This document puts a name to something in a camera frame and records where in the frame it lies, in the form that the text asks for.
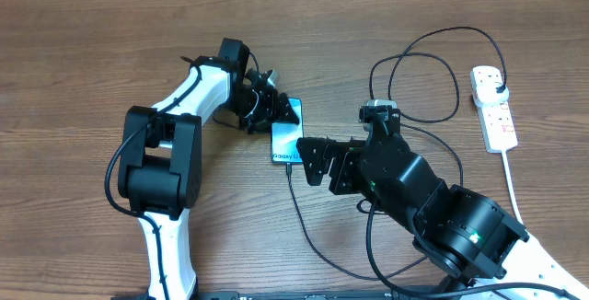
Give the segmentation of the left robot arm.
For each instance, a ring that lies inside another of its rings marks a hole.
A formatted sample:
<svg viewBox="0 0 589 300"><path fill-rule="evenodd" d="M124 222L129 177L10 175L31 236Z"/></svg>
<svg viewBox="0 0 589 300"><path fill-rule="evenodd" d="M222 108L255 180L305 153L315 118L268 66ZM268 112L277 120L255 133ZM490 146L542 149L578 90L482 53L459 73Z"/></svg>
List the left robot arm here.
<svg viewBox="0 0 589 300"><path fill-rule="evenodd" d="M268 133L274 124L299 126L294 102L279 92L275 72L249 67L253 54L241 40L223 39L215 56L188 61L188 75L166 98L133 106L105 174L129 202L121 213L143 228L150 269L144 299L194 299L198 276L191 262L190 210L202 184L202 128L219 109L238 118L238 129Z"/></svg>

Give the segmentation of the blue screen Galaxy smartphone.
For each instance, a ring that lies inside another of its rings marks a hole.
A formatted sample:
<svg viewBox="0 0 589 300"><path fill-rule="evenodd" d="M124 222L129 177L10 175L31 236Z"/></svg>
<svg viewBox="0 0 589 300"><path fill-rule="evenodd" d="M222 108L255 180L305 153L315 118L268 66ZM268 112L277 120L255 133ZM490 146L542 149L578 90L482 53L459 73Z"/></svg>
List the blue screen Galaxy smartphone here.
<svg viewBox="0 0 589 300"><path fill-rule="evenodd" d="M304 136L303 108L299 98L289 98L299 123L275 122L271 126L271 160L278 164L301 164L296 144Z"/></svg>

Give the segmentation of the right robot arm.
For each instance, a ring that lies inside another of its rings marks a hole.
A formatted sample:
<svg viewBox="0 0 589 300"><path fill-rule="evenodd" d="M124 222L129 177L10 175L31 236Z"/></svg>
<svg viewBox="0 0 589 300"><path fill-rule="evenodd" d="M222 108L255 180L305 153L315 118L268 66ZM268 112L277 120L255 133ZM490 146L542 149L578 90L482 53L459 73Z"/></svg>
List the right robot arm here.
<svg viewBox="0 0 589 300"><path fill-rule="evenodd" d="M585 299L588 289L566 272L499 203L449 186L401 135L393 102L359 109L364 140L303 137L296 143L309 185L330 176L335 195L370 202L365 232L369 264L392 294L412 299L459 299L499 293L510 299ZM412 245L446 276L431 291L398 286L381 272L372 247L372 221L385 213L413 236Z"/></svg>

